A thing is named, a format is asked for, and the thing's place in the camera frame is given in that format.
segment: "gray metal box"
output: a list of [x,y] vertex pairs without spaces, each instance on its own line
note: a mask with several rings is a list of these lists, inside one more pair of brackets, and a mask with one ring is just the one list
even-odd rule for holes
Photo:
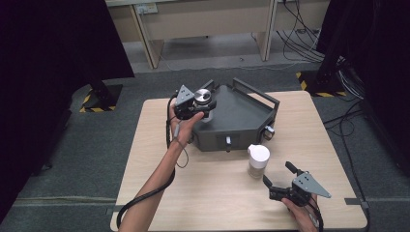
[[[267,126],[274,126],[279,101],[237,78],[232,85],[214,85],[210,81],[202,87],[213,92],[217,107],[210,122],[198,122],[193,127],[193,144],[202,152],[245,150],[250,144],[259,144]],[[274,107],[247,92],[272,102]]]

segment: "gray floor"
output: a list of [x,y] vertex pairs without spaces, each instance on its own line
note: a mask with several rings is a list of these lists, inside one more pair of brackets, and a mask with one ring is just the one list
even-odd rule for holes
[[[124,46],[135,78],[106,81],[124,85],[117,108],[113,112],[79,113],[89,87],[73,95],[73,115],[55,149],[53,167],[30,178],[0,231],[110,231],[111,210],[145,100],[169,98],[181,84],[196,88],[211,78],[226,83],[239,77],[265,92],[300,90],[295,73],[318,68],[317,64],[284,59],[283,43],[278,38],[273,40],[270,60],[262,62],[251,34],[167,41],[156,70],[149,69],[139,43]],[[313,98],[313,102],[325,122],[343,115],[355,102],[344,100],[352,98]],[[396,168],[364,115],[350,119],[343,128],[352,131],[346,143],[370,204],[370,231],[408,231],[409,178]],[[338,132],[337,128],[328,130],[359,197]]]

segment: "desk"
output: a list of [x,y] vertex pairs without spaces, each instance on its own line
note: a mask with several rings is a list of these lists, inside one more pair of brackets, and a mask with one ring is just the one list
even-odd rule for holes
[[[332,195],[319,197],[325,228],[363,228],[366,217],[355,198],[332,142],[307,92],[277,92],[280,100],[276,134],[263,145],[271,151],[266,175],[278,187],[289,187],[295,177],[287,160],[308,170]],[[168,100],[144,103],[116,205],[134,198],[166,151],[165,109]],[[284,205],[269,199],[262,180],[248,172],[247,151],[201,153],[187,146],[190,162],[177,167],[174,183],[165,191],[150,229],[153,231],[287,230],[296,229]],[[186,156],[180,156],[185,163]],[[113,214],[111,229],[116,230]]]
[[[118,16],[114,22],[120,37],[128,40],[124,27],[138,30],[151,68],[156,68],[161,58],[164,40],[223,34],[255,33],[262,61],[269,59],[273,32],[291,30],[295,17],[277,0],[105,0],[110,9],[124,9],[128,25],[120,26]],[[156,3],[157,14],[136,14],[132,4]],[[320,28],[329,0],[305,0],[300,12],[305,25]],[[287,5],[296,13],[295,2]]]

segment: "power outlet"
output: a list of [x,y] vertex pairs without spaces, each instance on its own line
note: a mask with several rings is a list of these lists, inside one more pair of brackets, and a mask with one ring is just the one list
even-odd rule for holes
[[153,14],[158,12],[157,4],[156,3],[141,3],[133,5],[135,11],[142,15],[142,14]]

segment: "yellow black hazard tape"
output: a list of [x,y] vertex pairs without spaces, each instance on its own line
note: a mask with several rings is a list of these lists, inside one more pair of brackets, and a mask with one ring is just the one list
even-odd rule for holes
[[[298,77],[299,83],[301,84],[302,90],[308,91],[308,85],[305,82],[302,74],[300,72],[296,73],[296,77]],[[321,92],[321,93],[311,93],[309,92],[312,97],[339,97],[339,96],[346,96],[345,92]]]
[[87,96],[84,99],[84,102],[82,103],[82,106],[79,110],[80,113],[85,113],[85,112],[106,112],[106,111],[113,111],[115,109],[115,103],[114,105],[110,105],[109,107],[101,108],[99,107],[99,100],[94,94],[93,90],[90,90],[87,94]]

